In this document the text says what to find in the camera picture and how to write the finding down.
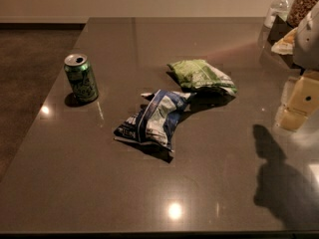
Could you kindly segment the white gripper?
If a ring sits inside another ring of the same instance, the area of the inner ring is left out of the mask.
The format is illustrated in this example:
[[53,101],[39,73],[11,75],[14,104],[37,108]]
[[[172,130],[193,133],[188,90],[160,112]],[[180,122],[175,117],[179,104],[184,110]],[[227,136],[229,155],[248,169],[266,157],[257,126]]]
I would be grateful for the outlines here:
[[[294,39],[293,63],[302,70],[319,69],[319,2],[300,22]],[[278,125],[296,131],[319,109],[319,72],[289,77],[278,109]]]

